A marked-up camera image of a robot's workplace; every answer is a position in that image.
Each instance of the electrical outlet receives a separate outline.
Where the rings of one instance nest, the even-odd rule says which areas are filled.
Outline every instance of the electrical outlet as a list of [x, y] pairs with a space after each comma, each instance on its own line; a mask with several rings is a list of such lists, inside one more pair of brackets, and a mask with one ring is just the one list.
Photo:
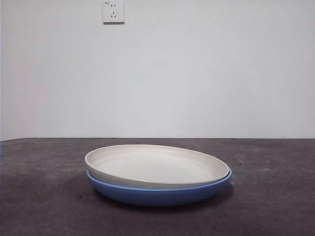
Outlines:
[[125, 22], [125, 4], [121, 0], [106, 1], [103, 4], [103, 23]]

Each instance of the table surface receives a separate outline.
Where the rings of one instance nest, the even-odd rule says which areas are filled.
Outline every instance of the table surface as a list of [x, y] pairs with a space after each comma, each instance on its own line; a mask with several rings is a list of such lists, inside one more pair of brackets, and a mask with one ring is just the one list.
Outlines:
[[[141, 207], [96, 192], [84, 156], [155, 144], [213, 155], [233, 170], [205, 201]], [[315, 140], [29, 138], [1, 142], [2, 236], [314, 236]]]

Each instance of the blue bowl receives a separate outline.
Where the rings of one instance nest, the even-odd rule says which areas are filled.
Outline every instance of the blue bowl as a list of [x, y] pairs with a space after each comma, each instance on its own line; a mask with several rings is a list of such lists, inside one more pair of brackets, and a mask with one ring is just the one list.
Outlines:
[[108, 198], [140, 206], [166, 207], [199, 202], [218, 193], [232, 176], [228, 175], [214, 183], [188, 188], [147, 189], [113, 185], [97, 180], [87, 171], [94, 188]]

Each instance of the ceramic plate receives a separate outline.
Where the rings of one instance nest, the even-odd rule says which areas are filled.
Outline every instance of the ceramic plate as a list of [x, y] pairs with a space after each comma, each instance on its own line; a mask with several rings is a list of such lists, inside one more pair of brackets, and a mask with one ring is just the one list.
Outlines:
[[183, 188], [223, 179], [229, 167], [193, 150], [157, 145], [118, 145], [89, 152], [90, 174], [103, 182], [136, 188]]
[[166, 207], [199, 202], [218, 193], [232, 176], [229, 174], [214, 183], [189, 188], [148, 189], [117, 186], [93, 178], [87, 171], [94, 188], [111, 199], [141, 206]]

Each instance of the bowl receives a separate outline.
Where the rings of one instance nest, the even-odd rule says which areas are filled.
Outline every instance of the bowl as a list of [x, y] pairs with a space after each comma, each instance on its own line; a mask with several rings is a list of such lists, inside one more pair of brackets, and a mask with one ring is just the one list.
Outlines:
[[167, 207], [199, 202], [215, 195], [227, 185], [232, 176], [232, 170], [229, 169], [225, 178], [214, 183], [174, 189], [124, 187], [99, 181], [89, 171], [87, 171], [87, 175], [94, 188], [108, 198], [133, 205]]
[[134, 188], [165, 189], [205, 185], [225, 178], [229, 167], [205, 153], [158, 145], [102, 147], [85, 156], [96, 179]]

